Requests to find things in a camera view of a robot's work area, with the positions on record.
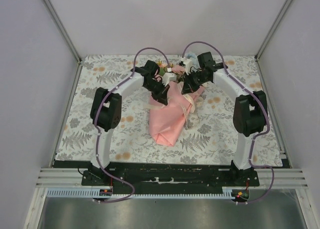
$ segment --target aluminum frame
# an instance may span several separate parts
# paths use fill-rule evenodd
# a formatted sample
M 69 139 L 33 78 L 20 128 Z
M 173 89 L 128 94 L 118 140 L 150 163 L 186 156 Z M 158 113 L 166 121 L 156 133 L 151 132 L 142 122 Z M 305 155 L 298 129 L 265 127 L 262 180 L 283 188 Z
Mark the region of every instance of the aluminum frame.
M 81 56 L 78 53 L 75 45 L 73 44 L 69 34 L 67 33 L 67 30 L 64 26 L 64 24 L 62 23 L 59 15 L 57 14 L 51 0 L 42 0 L 44 6 L 46 7 L 46 9 L 48 10 L 49 14 L 51 15 L 54 24 L 57 26 L 59 32 L 61 33 L 61 36 L 63 37 L 63 39 L 65 40 L 66 44 L 68 45 L 70 51 L 72 52 L 74 58 L 76 59 L 77 62 L 81 62 Z
M 282 5 L 278 15 L 276 16 L 271 28 L 269 29 L 268 33 L 266 34 L 255 58 L 257 61 L 259 61 L 260 57 L 262 56 L 262 54 L 264 53 L 267 45 L 269 44 L 271 38 L 273 37 L 273 35 L 275 34 L 276 30 L 279 27 L 279 24 L 281 23 L 281 21 L 283 20 L 284 16 L 286 15 L 288 9 L 290 8 L 292 2 L 294 0 L 285 0 L 284 4 Z
M 260 186 L 251 187 L 251 190 L 265 190 L 271 182 L 271 171 L 269 169 L 257 169 Z M 313 205 L 307 182 L 301 169 L 274 169 L 275 179 L 272 190 L 295 189 L 298 202 L 303 213 L 303 217 L 308 229 L 320 229 L 317 210 Z M 66 189 L 106 189 L 108 186 L 82 186 L 82 175 L 76 168 L 42 168 L 36 183 L 36 189 L 33 194 L 32 202 L 25 221 L 24 229 L 36 229 L 38 227 L 41 212 L 45 203 L 47 191 L 49 188 Z M 242 189 L 242 187 L 225 187 L 226 189 Z M 206 195 L 200 195 L 194 198 L 202 198 Z

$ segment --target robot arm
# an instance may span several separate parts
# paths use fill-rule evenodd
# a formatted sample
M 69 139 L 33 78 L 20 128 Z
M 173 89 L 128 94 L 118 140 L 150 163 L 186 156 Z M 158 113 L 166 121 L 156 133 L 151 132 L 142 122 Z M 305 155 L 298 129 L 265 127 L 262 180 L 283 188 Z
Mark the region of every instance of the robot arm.
M 210 52 L 200 54 L 198 61 L 201 69 L 184 75 L 182 94 L 193 93 L 206 82 L 212 82 L 221 88 L 235 103 L 233 125 L 238 131 L 238 142 L 233 164 L 238 170 L 251 167 L 249 154 L 253 137 L 266 125 L 265 117 L 258 103 L 232 80 L 222 69 L 222 63 L 216 63 Z M 253 92 L 267 109 L 267 97 L 263 91 Z
M 114 129 L 121 120 L 122 101 L 135 90 L 144 87 L 151 92 L 154 100 L 167 105 L 167 93 L 170 88 L 168 84 L 163 84 L 161 80 L 156 78 L 159 71 L 157 63 L 148 60 L 143 67 L 136 67 L 133 77 L 125 82 L 121 87 L 117 88 L 104 102 L 100 114 L 98 116 L 97 125 L 104 129 L 101 133 L 98 151 L 101 164 L 106 167 L 110 163 L 110 145 Z M 95 92 L 93 104 L 90 112 L 90 117 L 93 119 L 93 124 L 96 118 L 98 108 L 109 91 L 102 87 Z M 91 160 L 93 166 L 99 168 L 96 156 Z

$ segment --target metal floor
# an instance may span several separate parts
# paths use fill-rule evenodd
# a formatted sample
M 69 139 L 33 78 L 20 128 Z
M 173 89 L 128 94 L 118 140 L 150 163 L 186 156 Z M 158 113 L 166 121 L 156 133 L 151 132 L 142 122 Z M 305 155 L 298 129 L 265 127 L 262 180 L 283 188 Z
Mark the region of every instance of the metal floor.
M 251 190 L 250 197 L 263 193 Z M 295 190 L 272 190 L 262 201 L 47 198 L 38 229 L 306 229 Z

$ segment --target metal panel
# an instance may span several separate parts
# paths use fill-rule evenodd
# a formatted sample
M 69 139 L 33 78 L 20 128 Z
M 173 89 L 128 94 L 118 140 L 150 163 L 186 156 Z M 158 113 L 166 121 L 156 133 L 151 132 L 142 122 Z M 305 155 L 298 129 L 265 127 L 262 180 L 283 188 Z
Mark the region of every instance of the metal panel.
M 199 39 L 224 55 L 254 55 L 285 0 L 51 1 L 84 57 L 135 54 L 148 45 L 180 54 Z M 203 52 L 203 46 L 192 51 Z
M 263 191 L 251 191 L 256 198 Z M 130 199 L 98 204 L 87 198 L 47 198 L 38 229 L 306 229 L 294 190 L 272 191 L 251 205 L 211 199 Z
M 32 229 L 38 226 L 41 214 L 43 212 L 46 193 L 46 188 L 35 189 L 23 229 Z
M 307 190 L 295 190 L 297 198 L 299 200 L 303 217 L 308 229 L 318 229 L 320 227 L 317 210 L 311 203 L 311 198 L 309 198 L 310 191 Z

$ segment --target leaf pattern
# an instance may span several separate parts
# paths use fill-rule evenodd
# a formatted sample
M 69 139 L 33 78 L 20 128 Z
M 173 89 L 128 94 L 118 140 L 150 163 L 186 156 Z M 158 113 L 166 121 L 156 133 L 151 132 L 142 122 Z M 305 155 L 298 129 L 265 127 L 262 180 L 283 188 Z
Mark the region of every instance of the leaf pattern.
M 180 140 L 180 143 L 182 144 L 182 149 L 185 148 L 186 151 L 188 151 L 188 148 L 190 148 L 192 151 L 196 151 L 195 149 L 199 149 L 202 151 L 202 149 L 205 148 L 205 146 L 208 145 L 208 141 L 210 140 L 210 136 L 206 135 L 196 135 L 195 133 L 193 135 L 189 134 L 187 138 L 183 138 L 183 140 Z
M 84 146 L 85 143 L 92 137 L 92 135 L 83 133 L 83 132 L 77 132 L 72 133 L 70 136 L 66 136 L 62 139 L 63 145 L 67 148 L 67 146 L 70 146 L 72 149 L 75 149 L 74 146 L 77 146 L 78 148 L 81 148 L 81 146 Z
M 213 56 L 217 62 L 221 59 Z M 178 55 L 169 55 L 170 63 L 179 62 Z M 229 70 L 253 90 L 261 90 L 257 64 L 252 56 L 225 56 Z M 133 55 L 88 55 L 83 68 L 57 150 L 57 160 L 90 161 L 95 153 L 97 130 L 92 124 L 90 111 L 96 89 L 110 89 L 130 74 Z M 164 61 L 158 55 L 140 55 L 138 66 L 147 60 Z M 110 159 L 139 163 L 173 164 L 229 164 L 234 157 L 238 133 L 233 125 L 234 103 L 215 84 L 202 93 L 204 103 L 196 108 L 194 118 L 188 118 L 185 128 L 174 146 L 155 143 L 149 134 L 149 111 L 144 109 L 150 92 L 145 88 L 133 92 L 122 102 L 121 122 L 115 128 Z M 281 166 L 281 159 L 273 126 L 271 132 L 256 140 L 256 164 Z
M 122 75 L 121 73 L 114 72 L 114 71 L 108 71 L 102 75 L 99 75 L 96 77 L 96 81 L 101 84 L 107 84 L 107 83 L 114 83 L 118 81 L 119 79 L 125 78 L 126 75 Z

